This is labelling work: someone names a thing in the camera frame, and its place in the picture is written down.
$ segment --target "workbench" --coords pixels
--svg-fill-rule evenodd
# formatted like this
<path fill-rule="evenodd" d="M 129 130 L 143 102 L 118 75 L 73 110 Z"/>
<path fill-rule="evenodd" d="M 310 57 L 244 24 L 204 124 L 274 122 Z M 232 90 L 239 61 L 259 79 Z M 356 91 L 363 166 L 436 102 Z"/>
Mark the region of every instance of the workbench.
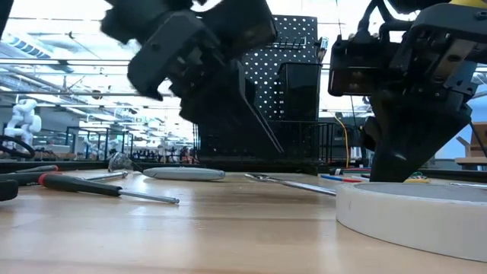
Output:
<path fill-rule="evenodd" d="M 339 183 L 273 176 L 329 187 Z M 0 203 L 0 273 L 487 273 L 486 263 L 345 228 L 335 220 L 334 197 L 252 182 L 243 174 L 203 183 L 133 173 L 112 183 L 181 202 L 24 187 L 18 198 Z"/>

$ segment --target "pegboard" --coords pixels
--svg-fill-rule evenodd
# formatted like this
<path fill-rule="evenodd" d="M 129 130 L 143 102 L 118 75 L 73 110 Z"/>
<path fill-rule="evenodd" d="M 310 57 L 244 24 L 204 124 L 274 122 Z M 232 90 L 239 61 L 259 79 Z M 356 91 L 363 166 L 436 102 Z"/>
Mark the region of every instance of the pegboard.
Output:
<path fill-rule="evenodd" d="M 267 120 L 281 120 L 285 98 L 278 71 L 283 62 L 316 63 L 314 42 L 318 20 L 308 16 L 274 15 L 278 38 L 263 49 L 247 53 L 242 63 L 256 85 L 256 108 Z"/>

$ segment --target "tape roll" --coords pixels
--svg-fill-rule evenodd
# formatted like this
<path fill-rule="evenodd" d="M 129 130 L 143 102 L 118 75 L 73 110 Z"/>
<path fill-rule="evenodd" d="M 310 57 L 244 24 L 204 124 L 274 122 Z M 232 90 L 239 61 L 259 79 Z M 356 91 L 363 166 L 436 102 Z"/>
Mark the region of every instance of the tape roll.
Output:
<path fill-rule="evenodd" d="M 340 185 L 336 218 L 382 241 L 487 262 L 487 190 L 429 183 Z"/>

